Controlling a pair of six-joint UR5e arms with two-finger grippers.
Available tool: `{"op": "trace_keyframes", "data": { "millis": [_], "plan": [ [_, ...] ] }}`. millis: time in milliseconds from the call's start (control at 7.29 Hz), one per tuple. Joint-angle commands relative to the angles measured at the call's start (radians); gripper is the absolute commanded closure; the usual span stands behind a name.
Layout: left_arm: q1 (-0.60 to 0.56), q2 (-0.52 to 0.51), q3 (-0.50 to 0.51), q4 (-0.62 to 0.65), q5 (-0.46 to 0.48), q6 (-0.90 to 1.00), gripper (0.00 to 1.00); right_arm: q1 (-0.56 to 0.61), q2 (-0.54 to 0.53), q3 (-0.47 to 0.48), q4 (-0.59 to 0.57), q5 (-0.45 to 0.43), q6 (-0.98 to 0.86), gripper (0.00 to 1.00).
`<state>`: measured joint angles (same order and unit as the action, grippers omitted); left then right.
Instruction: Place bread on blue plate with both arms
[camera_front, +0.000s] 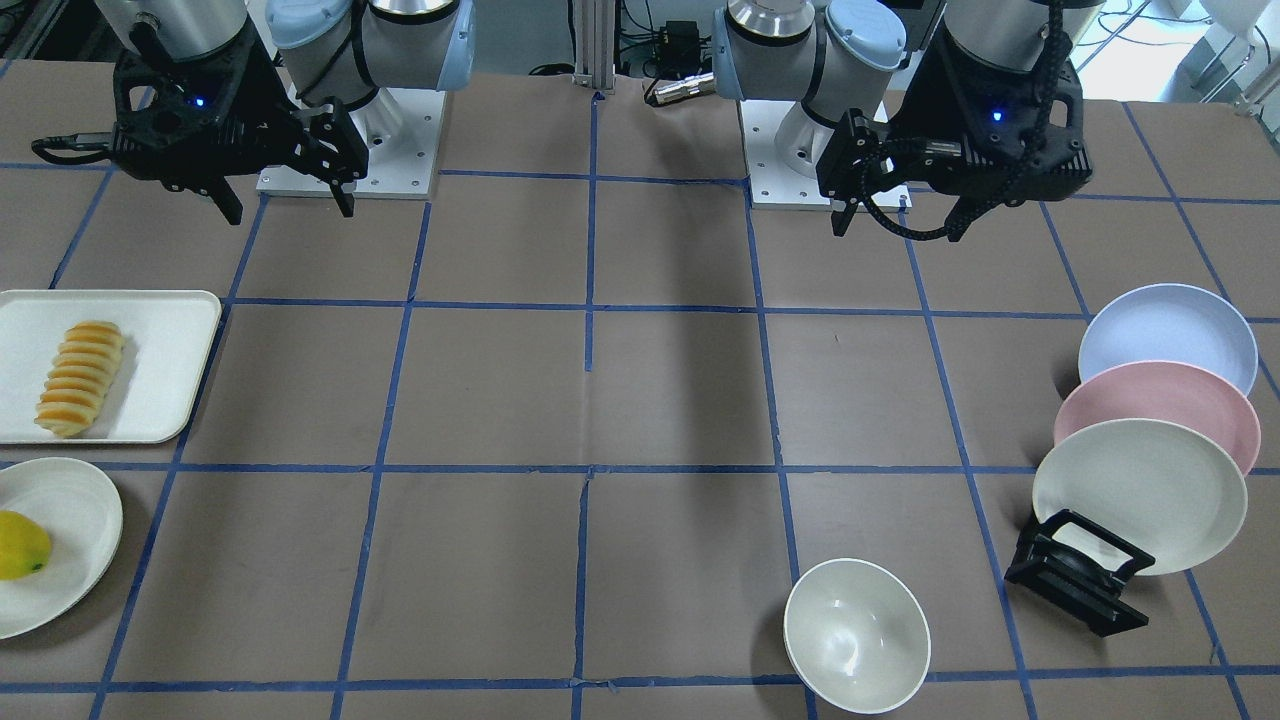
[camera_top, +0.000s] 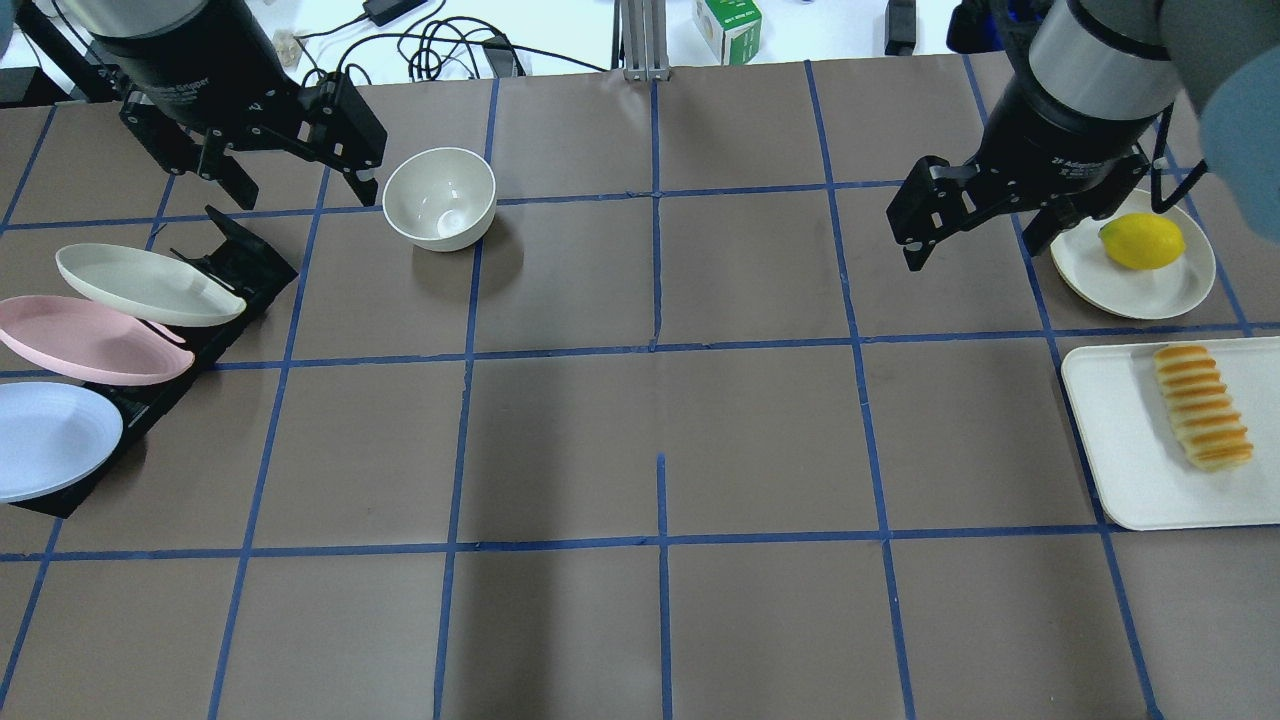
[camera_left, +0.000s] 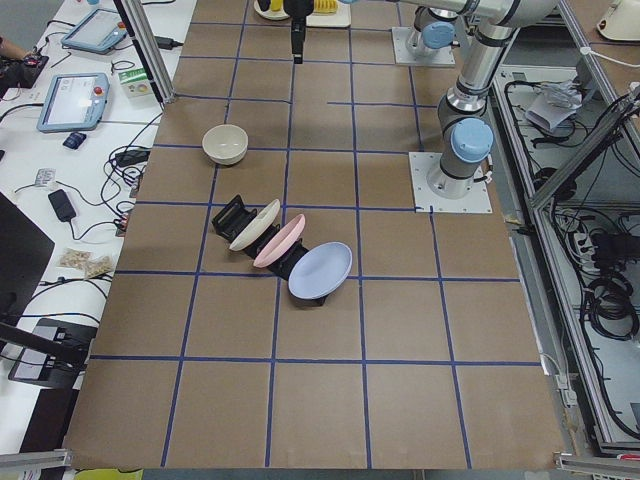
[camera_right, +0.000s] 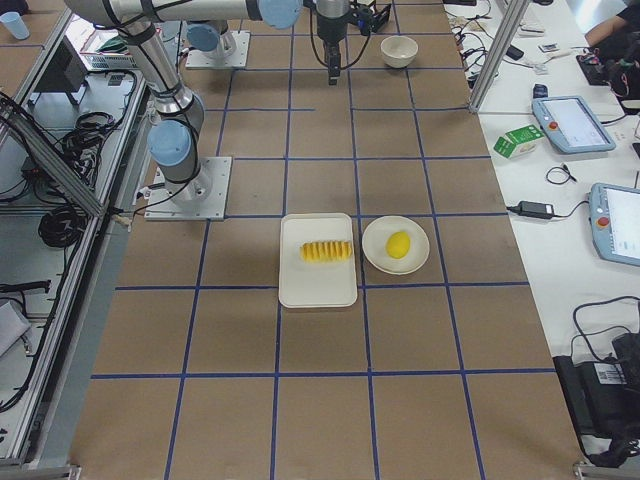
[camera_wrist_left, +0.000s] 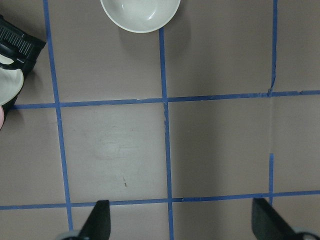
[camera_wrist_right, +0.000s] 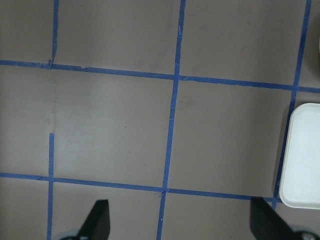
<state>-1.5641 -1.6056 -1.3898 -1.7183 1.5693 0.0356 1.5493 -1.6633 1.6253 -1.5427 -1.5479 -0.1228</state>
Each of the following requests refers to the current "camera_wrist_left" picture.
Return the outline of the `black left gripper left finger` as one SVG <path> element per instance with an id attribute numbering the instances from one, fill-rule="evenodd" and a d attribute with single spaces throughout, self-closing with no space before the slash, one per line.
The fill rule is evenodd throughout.
<path id="1" fill-rule="evenodd" d="M 99 200 L 79 232 L 80 240 L 108 240 L 111 235 L 110 202 Z"/>

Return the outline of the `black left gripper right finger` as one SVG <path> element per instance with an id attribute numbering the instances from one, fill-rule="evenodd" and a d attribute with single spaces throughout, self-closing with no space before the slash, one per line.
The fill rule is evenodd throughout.
<path id="1" fill-rule="evenodd" d="M 288 240 L 296 235 L 265 198 L 252 200 L 251 229 L 257 240 Z"/>

